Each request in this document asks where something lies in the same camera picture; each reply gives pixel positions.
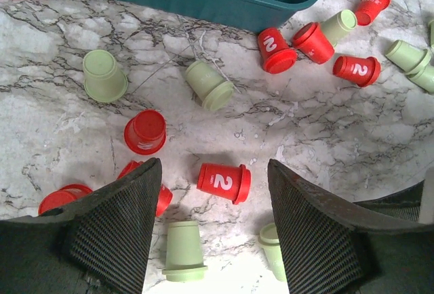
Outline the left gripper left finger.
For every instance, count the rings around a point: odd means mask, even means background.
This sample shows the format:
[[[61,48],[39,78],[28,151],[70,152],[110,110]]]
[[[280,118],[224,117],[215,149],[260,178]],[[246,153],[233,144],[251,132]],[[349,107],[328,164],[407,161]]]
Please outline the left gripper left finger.
[[[151,158],[40,216],[1,221],[2,293],[141,293],[161,187]]]

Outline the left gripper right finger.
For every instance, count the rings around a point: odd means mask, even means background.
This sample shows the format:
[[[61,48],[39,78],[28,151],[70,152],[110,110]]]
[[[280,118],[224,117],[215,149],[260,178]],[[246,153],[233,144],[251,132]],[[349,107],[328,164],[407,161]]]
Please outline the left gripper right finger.
[[[433,171],[349,202],[270,160],[268,183],[291,293],[432,293]]]

